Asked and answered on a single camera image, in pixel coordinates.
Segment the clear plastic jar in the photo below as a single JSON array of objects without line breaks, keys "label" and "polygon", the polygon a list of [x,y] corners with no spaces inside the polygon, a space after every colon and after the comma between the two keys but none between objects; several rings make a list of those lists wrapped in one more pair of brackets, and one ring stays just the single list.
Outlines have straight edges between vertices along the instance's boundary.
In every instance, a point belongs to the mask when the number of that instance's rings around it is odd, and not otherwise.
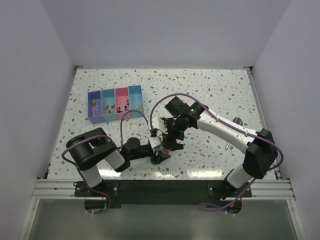
[{"label": "clear plastic jar", "polygon": [[161,152],[164,156],[172,156],[172,151],[170,149],[162,148]]}]

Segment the pink candy bin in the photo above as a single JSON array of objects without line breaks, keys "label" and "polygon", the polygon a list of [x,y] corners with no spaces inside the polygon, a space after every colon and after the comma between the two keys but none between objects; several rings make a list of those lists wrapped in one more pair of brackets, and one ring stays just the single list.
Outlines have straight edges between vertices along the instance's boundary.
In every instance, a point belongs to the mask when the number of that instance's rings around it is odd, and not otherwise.
[{"label": "pink candy bin", "polygon": [[130,110],[129,88],[121,87],[115,89],[115,112],[119,120]]}]

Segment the purple candy bin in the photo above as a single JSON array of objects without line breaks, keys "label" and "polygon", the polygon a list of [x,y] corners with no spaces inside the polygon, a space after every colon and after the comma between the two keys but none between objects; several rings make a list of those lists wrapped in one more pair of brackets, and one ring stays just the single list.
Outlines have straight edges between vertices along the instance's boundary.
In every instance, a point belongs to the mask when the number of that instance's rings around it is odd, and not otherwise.
[{"label": "purple candy bin", "polygon": [[87,118],[92,124],[105,122],[102,114],[102,92],[100,90],[87,93]]}]

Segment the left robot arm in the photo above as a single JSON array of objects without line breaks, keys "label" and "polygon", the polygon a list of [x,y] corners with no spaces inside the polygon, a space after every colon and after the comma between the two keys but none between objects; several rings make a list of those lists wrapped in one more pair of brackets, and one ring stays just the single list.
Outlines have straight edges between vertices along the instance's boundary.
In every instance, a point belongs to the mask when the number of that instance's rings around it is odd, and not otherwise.
[{"label": "left robot arm", "polygon": [[149,138],[147,144],[141,144],[138,138],[131,137],[119,148],[101,127],[70,139],[62,157],[66,153],[71,155],[81,177],[86,181],[86,191],[92,196],[99,196],[104,190],[98,168],[102,160],[120,173],[129,168],[133,160],[150,158],[151,163],[157,165],[172,155],[169,150],[162,148],[158,136]]}]

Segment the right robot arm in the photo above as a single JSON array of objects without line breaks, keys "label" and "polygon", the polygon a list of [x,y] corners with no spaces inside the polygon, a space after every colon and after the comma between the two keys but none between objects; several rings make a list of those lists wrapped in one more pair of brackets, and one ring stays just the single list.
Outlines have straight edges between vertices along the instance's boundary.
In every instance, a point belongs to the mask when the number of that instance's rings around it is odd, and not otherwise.
[{"label": "right robot arm", "polygon": [[182,146],[173,140],[182,140],[184,132],[194,128],[223,139],[244,154],[243,163],[224,178],[222,189],[227,196],[235,196],[250,179],[263,179],[278,157],[273,136],[265,128],[257,131],[243,127],[220,117],[198,101],[188,105],[177,96],[165,109],[172,117],[160,117],[158,129],[167,136],[166,148],[172,151],[181,149]]}]

